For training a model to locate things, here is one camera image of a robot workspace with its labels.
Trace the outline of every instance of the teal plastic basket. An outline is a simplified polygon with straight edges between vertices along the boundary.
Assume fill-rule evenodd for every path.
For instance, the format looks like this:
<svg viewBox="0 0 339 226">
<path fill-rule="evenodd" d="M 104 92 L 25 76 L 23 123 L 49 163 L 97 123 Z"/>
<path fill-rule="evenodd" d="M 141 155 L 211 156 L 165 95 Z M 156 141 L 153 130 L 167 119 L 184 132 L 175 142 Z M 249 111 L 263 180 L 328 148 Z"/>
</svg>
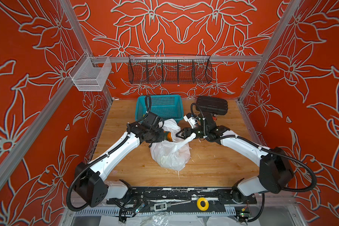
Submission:
<svg viewBox="0 0 339 226">
<path fill-rule="evenodd" d="M 140 96 L 137 99 L 136 121 L 146 114 L 145 97 Z M 164 120 L 174 119 L 177 123 L 183 119 L 183 105 L 180 95 L 151 95 L 151 98 L 151 112 Z"/>
</svg>

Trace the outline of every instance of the wooden tabletop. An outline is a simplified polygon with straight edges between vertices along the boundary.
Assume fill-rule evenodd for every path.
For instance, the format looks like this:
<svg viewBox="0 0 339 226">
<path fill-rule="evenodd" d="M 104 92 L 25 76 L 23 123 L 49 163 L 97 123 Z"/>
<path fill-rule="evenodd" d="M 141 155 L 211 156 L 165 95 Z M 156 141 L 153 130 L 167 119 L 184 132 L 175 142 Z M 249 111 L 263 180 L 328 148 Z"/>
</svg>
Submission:
<svg viewBox="0 0 339 226">
<path fill-rule="evenodd" d="M 195 100 L 182 100 L 184 113 L 190 112 Z M 113 145 L 125 132 L 126 123 L 135 121 L 136 100 L 114 101 L 93 159 Z M 228 101 L 228 112 L 218 116 L 217 125 L 224 125 L 238 135 L 251 139 L 235 101 Z M 181 128 L 189 127 L 184 120 Z M 189 143 L 191 159 L 181 171 L 160 167 L 152 159 L 147 143 L 131 151 L 110 173 L 107 180 L 123 179 L 132 186 L 205 186 L 231 187 L 241 178 L 258 175 L 256 164 L 238 152 L 208 141 Z"/>
</svg>

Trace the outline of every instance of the black case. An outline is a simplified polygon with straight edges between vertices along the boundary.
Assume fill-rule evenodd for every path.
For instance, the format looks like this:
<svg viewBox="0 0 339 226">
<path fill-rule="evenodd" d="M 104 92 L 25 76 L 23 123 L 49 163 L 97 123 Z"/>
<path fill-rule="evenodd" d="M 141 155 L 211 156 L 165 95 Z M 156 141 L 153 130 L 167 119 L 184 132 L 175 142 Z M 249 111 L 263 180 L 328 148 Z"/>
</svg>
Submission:
<svg viewBox="0 0 339 226">
<path fill-rule="evenodd" d="M 196 104 L 198 104 L 202 111 L 208 111 L 217 115 L 226 115 L 228 106 L 227 101 L 217 97 L 199 96 Z"/>
</svg>

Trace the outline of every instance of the red wall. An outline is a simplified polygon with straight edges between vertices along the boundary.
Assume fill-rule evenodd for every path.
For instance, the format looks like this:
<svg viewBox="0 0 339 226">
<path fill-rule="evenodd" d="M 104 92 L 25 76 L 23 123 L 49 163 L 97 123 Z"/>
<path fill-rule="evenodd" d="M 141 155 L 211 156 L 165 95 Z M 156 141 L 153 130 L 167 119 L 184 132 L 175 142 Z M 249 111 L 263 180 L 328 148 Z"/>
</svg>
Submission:
<svg viewBox="0 0 339 226">
<path fill-rule="evenodd" d="M 95 56 L 188 53 L 261 55 L 289 1 L 95 1 L 71 0 Z M 132 85 L 127 65 L 113 64 L 107 82 L 112 96 L 145 94 L 214 95 L 236 98 L 255 62 L 213 64 L 205 85 Z"/>
<path fill-rule="evenodd" d="M 0 1 L 0 163 L 83 54 L 57 0 Z M 56 225 L 108 103 L 74 86 L 0 191 L 0 225 Z"/>
<path fill-rule="evenodd" d="M 296 194 L 310 225 L 339 225 L 339 1 L 303 1 L 257 78 L 245 107 L 259 138 L 316 173 Z M 309 185 L 294 166 L 292 187 Z"/>
</svg>

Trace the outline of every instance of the yellow tape roll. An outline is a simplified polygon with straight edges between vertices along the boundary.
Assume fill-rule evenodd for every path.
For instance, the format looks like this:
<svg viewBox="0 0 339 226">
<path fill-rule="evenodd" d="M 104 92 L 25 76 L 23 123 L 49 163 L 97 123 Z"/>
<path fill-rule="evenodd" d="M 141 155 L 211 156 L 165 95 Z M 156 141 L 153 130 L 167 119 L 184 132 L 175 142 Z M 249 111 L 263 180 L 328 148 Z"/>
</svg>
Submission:
<svg viewBox="0 0 339 226">
<path fill-rule="evenodd" d="M 204 197 L 201 197 L 197 200 L 197 207 L 199 210 L 206 211 L 208 209 L 208 201 Z"/>
</svg>

